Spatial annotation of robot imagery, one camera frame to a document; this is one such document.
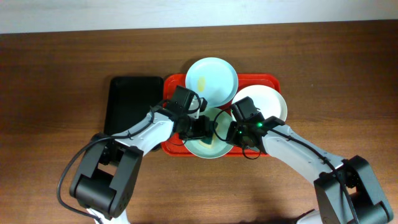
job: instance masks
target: wood grain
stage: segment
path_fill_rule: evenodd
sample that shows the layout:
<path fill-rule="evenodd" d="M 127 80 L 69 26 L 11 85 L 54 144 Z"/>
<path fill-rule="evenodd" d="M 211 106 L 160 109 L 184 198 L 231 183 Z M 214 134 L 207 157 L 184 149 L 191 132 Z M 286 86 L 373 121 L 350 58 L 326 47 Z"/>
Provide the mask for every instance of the wood grain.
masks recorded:
<path fill-rule="evenodd" d="M 327 151 L 367 159 L 398 212 L 397 40 L 398 21 L 0 35 L 0 223 L 93 223 L 62 208 L 55 189 L 102 130 L 110 79 L 185 73 L 203 57 L 274 74 L 287 123 Z M 63 197 L 77 206 L 72 175 Z M 275 223 L 316 207 L 313 187 L 277 159 L 158 151 L 144 158 L 127 214 L 133 223 Z"/>

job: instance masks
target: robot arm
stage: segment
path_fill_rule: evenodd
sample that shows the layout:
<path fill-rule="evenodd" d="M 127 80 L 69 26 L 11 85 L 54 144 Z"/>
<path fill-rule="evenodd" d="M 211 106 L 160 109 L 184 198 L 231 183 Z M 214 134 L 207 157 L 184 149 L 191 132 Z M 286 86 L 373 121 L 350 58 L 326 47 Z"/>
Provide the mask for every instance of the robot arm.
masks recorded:
<path fill-rule="evenodd" d="M 354 223 L 354 213 L 360 223 L 393 219 L 389 202 L 365 159 L 355 156 L 346 160 L 316 147 L 282 120 L 264 119 L 249 97 L 231 105 L 231 111 L 236 122 L 229 127 L 228 143 L 243 149 L 257 147 L 314 185 L 320 211 L 309 213 L 298 224 Z M 346 187 L 355 187 L 356 193 L 349 195 Z"/>
<path fill-rule="evenodd" d="M 94 145 L 79 165 L 70 195 L 82 207 L 90 209 L 90 213 L 102 214 L 108 220 L 121 216 L 130 201 L 144 155 L 158 143 L 168 140 L 173 133 L 179 133 L 180 139 L 213 135 L 210 128 L 213 122 L 199 116 L 199 110 L 194 110 L 203 111 L 206 101 L 197 95 L 194 100 L 195 95 L 188 89 L 177 87 L 165 108 L 160 105 L 155 107 L 140 123 L 114 135 L 127 138 Z M 353 202 L 361 223 L 387 223 L 392 220 L 389 202 L 370 165 L 363 158 L 356 156 L 344 160 L 316 147 L 295 134 L 283 121 L 275 117 L 264 119 L 250 98 L 231 105 L 231 111 L 237 121 L 232 122 L 228 129 L 229 144 L 242 148 L 256 147 L 264 154 L 285 162 L 314 185 L 320 211 L 309 213 L 298 224 L 353 223 L 353 213 L 348 199 L 344 197 L 340 179 L 344 182 L 343 187 L 356 187 L 357 192 L 349 196 L 349 201 Z M 103 137 L 103 134 L 96 134 L 92 141 Z M 100 170 L 99 163 L 116 165 L 115 175 Z"/>
<path fill-rule="evenodd" d="M 213 134 L 209 118 L 198 115 L 205 107 L 204 99 L 178 86 L 165 108 L 161 102 L 141 122 L 86 152 L 72 180 L 70 195 L 82 207 L 100 212 L 108 220 L 119 217 L 132 196 L 143 156 L 173 133 L 184 139 Z M 106 137 L 99 133 L 92 141 Z M 99 169 L 98 164 L 115 165 L 115 175 Z"/>

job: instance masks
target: red tray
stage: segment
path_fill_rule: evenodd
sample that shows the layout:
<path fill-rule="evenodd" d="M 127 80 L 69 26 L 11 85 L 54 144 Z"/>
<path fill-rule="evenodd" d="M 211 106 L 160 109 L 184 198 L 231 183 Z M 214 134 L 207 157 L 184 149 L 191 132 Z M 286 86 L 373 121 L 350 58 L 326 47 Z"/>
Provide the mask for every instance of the red tray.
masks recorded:
<path fill-rule="evenodd" d="M 185 87 L 185 76 L 186 74 L 174 74 L 166 79 L 166 81 L 164 82 L 163 99 L 171 99 L 177 85 Z M 270 74 L 242 73 L 238 74 L 238 79 L 239 79 L 238 91 L 251 85 L 265 85 L 280 92 L 279 81 Z M 231 102 L 228 102 L 227 104 L 220 106 L 219 108 L 225 109 L 230 105 Z M 190 151 L 188 151 L 188 149 L 185 146 L 176 146 L 170 142 L 174 144 L 183 143 L 181 140 L 179 140 L 178 134 L 174 134 L 169 139 L 169 142 L 168 141 L 162 142 L 162 149 L 167 154 L 171 156 L 195 156 Z M 254 152 L 252 150 L 247 150 L 245 153 L 247 156 L 258 155 L 258 152 Z M 225 156 L 243 156 L 242 149 L 240 147 L 234 146 Z"/>

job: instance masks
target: black cable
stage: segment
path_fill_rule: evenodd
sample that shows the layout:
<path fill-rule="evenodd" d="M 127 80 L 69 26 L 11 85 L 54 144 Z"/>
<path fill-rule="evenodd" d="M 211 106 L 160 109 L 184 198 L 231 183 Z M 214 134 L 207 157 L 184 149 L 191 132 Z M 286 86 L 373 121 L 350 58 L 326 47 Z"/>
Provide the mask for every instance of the black cable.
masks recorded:
<path fill-rule="evenodd" d="M 246 150 L 246 146 L 243 146 L 242 147 L 242 154 L 243 154 L 243 156 L 246 158 L 246 159 L 258 159 L 260 156 L 261 156 L 261 151 L 259 150 L 259 154 L 258 154 L 258 156 L 257 157 L 255 157 L 255 158 L 251 158 L 251 157 L 248 157 L 247 155 L 246 155 L 246 153 L 245 153 L 245 150 Z"/>
<path fill-rule="evenodd" d="M 325 156 L 321 155 L 321 154 L 320 154 L 317 150 L 315 150 L 313 147 L 311 147 L 311 146 L 309 146 L 308 144 L 306 144 L 305 142 L 302 142 L 302 141 L 300 141 L 300 140 L 298 140 L 298 139 L 293 138 L 292 136 L 288 136 L 288 135 L 286 135 L 286 134 L 284 134 L 284 133 L 281 133 L 281 132 L 279 132 L 279 131 L 276 131 L 276 130 L 274 130 L 274 129 L 270 129 L 270 131 L 272 131 L 273 133 L 276 133 L 276 134 L 278 134 L 278 135 L 280 135 L 280 136 L 282 136 L 282 137 L 284 137 L 284 138 L 287 138 L 288 140 L 291 140 L 291 141 L 293 141 L 293 142 L 296 142 L 296 143 L 298 143 L 298 144 L 300 144 L 300 145 L 306 147 L 307 149 L 311 150 L 315 155 L 317 155 L 325 164 L 327 164 L 327 165 L 329 166 L 329 168 L 331 169 L 332 173 L 335 175 L 337 181 L 339 182 L 341 189 L 342 189 L 343 192 L 344 192 L 344 195 L 345 195 L 345 197 L 346 197 L 346 199 L 347 199 L 347 202 L 348 202 L 348 205 L 349 205 L 349 209 L 351 210 L 351 213 L 353 214 L 355 223 L 356 223 L 356 224 L 359 224 L 358 215 L 357 215 L 356 212 L 355 212 L 354 204 L 353 204 L 353 201 L 351 200 L 351 197 L 349 196 L 349 193 L 348 193 L 348 191 L 347 191 L 347 188 L 346 188 L 345 185 L 343 184 L 343 181 L 340 179 L 340 177 L 339 177 L 339 175 L 338 175 L 338 173 L 337 173 L 337 170 L 336 170 L 335 167 L 329 162 L 329 160 L 328 160 Z"/>
<path fill-rule="evenodd" d="M 61 175 L 61 178 L 60 178 L 60 180 L 59 180 L 59 182 L 58 182 L 58 186 L 57 186 L 57 199 L 58 199 L 58 202 L 59 202 L 63 207 L 65 207 L 66 209 L 68 209 L 68 210 L 70 210 L 70 211 L 72 211 L 72 212 L 75 212 L 75 213 L 77 213 L 77 214 L 84 215 L 84 216 L 87 216 L 87 217 L 90 217 L 90 218 L 94 218 L 99 224 L 103 224 L 103 222 L 102 222 L 102 220 L 101 220 L 100 217 L 98 217 L 98 216 L 96 216 L 96 215 L 92 215 L 92 214 L 87 213 L 87 212 L 80 211 L 80 210 L 78 210 L 78 209 L 75 209 L 75 208 L 73 208 L 73 207 L 67 205 L 67 204 L 62 200 L 62 198 L 61 198 L 61 187 L 62 187 L 63 180 L 65 179 L 65 176 L 67 175 L 69 169 L 71 168 L 71 166 L 73 165 L 73 163 L 79 158 L 79 156 L 82 155 L 82 154 L 83 154 L 84 152 L 86 152 L 87 150 L 89 150 L 89 149 L 90 149 L 91 147 L 93 147 L 95 144 L 97 144 L 97 143 L 99 143 L 99 142 L 101 142 L 101 141 L 107 141 L 107 140 L 110 140 L 110 139 L 126 139 L 126 138 L 131 138 L 131 137 L 133 137 L 133 136 L 139 134 L 141 131 L 145 130 L 146 128 L 148 128 L 148 127 L 154 122 L 154 118 L 155 118 L 155 113 L 154 113 L 154 111 L 153 111 L 152 108 L 150 108 L 150 112 L 151 112 L 151 118 L 150 118 L 149 122 L 148 122 L 144 127 L 142 127 L 140 130 L 138 130 L 138 131 L 136 131 L 136 132 L 134 132 L 134 133 L 132 133 L 132 134 L 129 133 L 129 134 L 125 135 L 125 136 L 108 136 L 108 137 L 105 137 L 105 138 L 97 139 L 97 140 L 95 140 L 95 141 L 92 141 L 92 142 L 88 143 L 85 147 L 83 147 L 82 149 L 80 149 L 80 150 L 73 156 L 73 158 L 69 161 L 69 163 L 68 163 L 68 165 L 66 166 L 66 168 L 63 170 L 62 175 Z"/>
<path fill-rule="evenodd" d="M 173 144 L 174 146 L 183 146 L 183 145 L 185 145 L 185 143 L 187 143 L 187 140 L 185 140 L 182 144 L 175 144 L 175 143 L 170 142 L 169 140 L 170 140 L 170 139 L 168 139 L 167 141 L 168 141 L 170 144 Z"/>
<path fill-rule="evenodd" d="M 229 109 L 229 108 L 225 108 L 225 109 L 221 110 L 221 111 L 216 115 L 216 117 L 214 118 L 214 122 L 213 122 L 213 131 L 214 131 L 214 133 L 216 134 L 216 136 L 218 137 L 218 139 L 221 140 L 221 141 L 227 141 L 227 139 L 222 139 L 222 138 L 217 134 L 217 131 L 216 131 L 216 120 L 217 120 L 218 116 L 219 116 L 222 112 L 225 112 L 225 111 L 228 110 L 228 109 Z"/>

